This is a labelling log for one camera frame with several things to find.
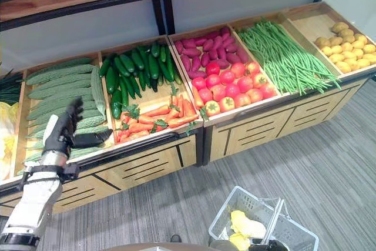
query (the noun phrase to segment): gray carpet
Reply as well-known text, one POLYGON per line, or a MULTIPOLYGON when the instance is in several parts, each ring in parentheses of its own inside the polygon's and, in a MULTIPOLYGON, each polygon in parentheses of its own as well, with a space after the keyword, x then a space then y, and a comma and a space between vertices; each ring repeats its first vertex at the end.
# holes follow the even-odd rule
POLYGON ((331 121, 55 215, 38 250, 101 250, 174 233, 205 245, 236 185, 286 198, 319 250, 376 250, 375 93, 370 81, 331 121))

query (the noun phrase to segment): white plastic basket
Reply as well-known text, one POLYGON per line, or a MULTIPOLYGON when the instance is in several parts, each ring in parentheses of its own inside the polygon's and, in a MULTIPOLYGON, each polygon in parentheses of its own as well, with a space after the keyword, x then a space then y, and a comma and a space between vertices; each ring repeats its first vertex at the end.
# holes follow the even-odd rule
MULTIPOLYGON (((274 211, 262 199, 235 186, 209 227, 211 237, 216 240, 229 238, 233 233, 231 212, 234 210, 243 211, 249 219, 261 222, 264 226, 268 225, 274 211)), ((317 235, 291 220, 288 215, 280 214, 272 238, 286 244, 290 251, 317 251, 318 248, 317 235)))

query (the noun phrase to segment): shoe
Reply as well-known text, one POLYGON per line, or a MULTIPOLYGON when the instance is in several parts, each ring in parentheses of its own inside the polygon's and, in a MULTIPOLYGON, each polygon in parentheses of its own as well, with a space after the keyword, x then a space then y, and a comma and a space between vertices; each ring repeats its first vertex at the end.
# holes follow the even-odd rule
POLYGON ((170 242, 181 243, 182 238, 179 235, 173 235, 170 239, 170 242))

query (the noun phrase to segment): tomato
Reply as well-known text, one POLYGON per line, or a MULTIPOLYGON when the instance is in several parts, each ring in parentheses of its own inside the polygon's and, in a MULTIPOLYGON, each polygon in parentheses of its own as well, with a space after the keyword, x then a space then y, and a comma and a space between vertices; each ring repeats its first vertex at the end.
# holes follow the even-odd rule
POLYGON ((252 77, 253 87, 260 88, 268 83, 268 79, 263 73, 257 73, 252 77))
POLYGON ((215 73, 206 78, 206 87, 209 89, 211 89, 214 85, 219 85, 220 83, 220 78, 215 73))
POLYGON ((263 93, 264 99, 271 98, 277 95, 274 85, 267 83, 260 87, 261 92, 263 93))
POLYGON ((224 85, 214 85, 210 90, 213 92, 215 101, 219 101, 226 96, 226 87, 224 85))
POLYGON ((210 62, 209 64, 206 65, 206 73, 208 76, 211 74, 216 74, 219 75, 219 65, 217 62, 210 62))
POLYGON ((199 95, 204 103, 208 102, 209 100, 213 100, 213 94, 207 88, 200 89, 199 95))
POLYGON ((240 78, 241 76, 244 75, 244 71, 246 70, 246 67, 244 66, 243 63, 235 63, 231 66, 230 70, 235 74, 235 78, 240 78))
POLYGON ((219 102, 219 108, 221 109, 221 112, 227 112, 235 109, 234 99, 232 99, 231 97, 222 98, 219 102))
POLYGON ((223 85, 228 85, 235 80, 235 74, 230 70, 226 70, 219 75, 219 78, 223 85))
POLYGON ((251 98, 252 103, 255 103, 264 99, 263 93, 261 92, 261 90, 257 88, 250 89, 249 91, 247 91, 247 94, 251 98))
POLYGON ((252 79, 249 76, 244 76, 237 81, 237 86, 241 93, 246 93, 253 87, 252 79))
POLYGON ((199 91, 200 89, 206 88, 206 82, 204 78, 194 78, 192 80, 192 85, 199 91))
POLYGON ((230 83, 226 86, 226 96, 235 98, 240 93, 239 87, 235 83, 230 83))
POLYGON ((255 61, 252 61, 252 62, 249 62, 247 65, 246 65, 246 75, 248 76, 253 76, 257 73, 260 72, 260 65, 259 63, 255 62, 255 61))
POLYGON ((246 106, 251 104, 251 99, 246 93, 240 93, 234 98, 235 101, 235 108, 239 108, 242 106, 246 106))

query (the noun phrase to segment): robotic hand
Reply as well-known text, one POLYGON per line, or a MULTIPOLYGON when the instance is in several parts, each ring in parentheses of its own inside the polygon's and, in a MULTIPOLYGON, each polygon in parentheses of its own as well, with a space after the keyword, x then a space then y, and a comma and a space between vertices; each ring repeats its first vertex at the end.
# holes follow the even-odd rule
POLYGON ((82 99, 77 98, 60 118, 50 117, 43 136, 41 164, 27 167, 23 173, 20 184, 23 195, 0 235, 0 250, 36 250, 53 205, 62 193, 63 182, 78 177, 78 165, 66 164, 71 148, 98 146, 111 135, 109 129, 75 136, 82 112, 82 99))

